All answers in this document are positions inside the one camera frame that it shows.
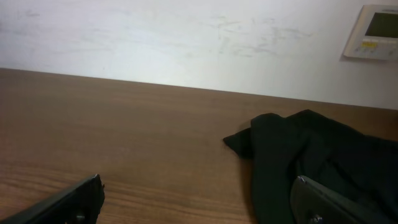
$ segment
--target thermostat display screen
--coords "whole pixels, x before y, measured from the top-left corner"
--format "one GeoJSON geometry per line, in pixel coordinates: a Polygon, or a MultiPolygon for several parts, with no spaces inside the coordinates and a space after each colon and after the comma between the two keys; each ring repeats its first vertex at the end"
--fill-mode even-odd
{"type": "Polygon", "coordinates": [[[398,14],[374,13],[365,35],[398,38],[398,14]]]}

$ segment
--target wood grain surface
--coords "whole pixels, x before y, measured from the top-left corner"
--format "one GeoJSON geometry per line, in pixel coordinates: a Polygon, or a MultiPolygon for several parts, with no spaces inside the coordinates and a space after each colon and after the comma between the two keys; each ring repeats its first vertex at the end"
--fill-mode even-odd
{"type": "Polygon", "coordinates": [[[304,109],[398,139],[393,110],[1,69],[0,219],[98,173],[98,223],[255,223],[251,163],[221,139],[304,109]]]}

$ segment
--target control panel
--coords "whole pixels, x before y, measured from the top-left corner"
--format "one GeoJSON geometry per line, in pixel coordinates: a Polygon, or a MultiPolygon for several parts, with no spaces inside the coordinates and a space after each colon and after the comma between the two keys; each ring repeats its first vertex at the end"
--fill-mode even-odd
{"type": "Polygon", "coordinates": [[[343,55],[398,60],[398,6],[364,6],[343,55]]]}

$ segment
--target black jacket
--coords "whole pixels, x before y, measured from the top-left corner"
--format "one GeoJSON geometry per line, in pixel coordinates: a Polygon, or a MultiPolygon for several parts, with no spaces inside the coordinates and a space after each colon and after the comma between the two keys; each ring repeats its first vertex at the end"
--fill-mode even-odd
{"type": "Polygon", "coordinates": [[[263,114],[224,138],[254,160],[252,202],[259,223],[294,223],[289,193],[298,175],[398,222],[398,143],[366,136],[306,110],[263,114]]]}

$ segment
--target black plastic object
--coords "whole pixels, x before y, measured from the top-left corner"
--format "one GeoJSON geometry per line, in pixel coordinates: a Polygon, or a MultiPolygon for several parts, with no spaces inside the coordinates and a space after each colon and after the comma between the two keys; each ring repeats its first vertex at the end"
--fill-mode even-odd
{"type": "Polygon", "coordinates": [[[375,213],[358,203],[299,176],[290,193],[290,206],[297,224],[393,224],[383,214],[375,213]]]}
{"type": "Polygon", "coordinates": [[[95,224],[104,200],[104,185],[96,174],[0,224],[95,224]]]}

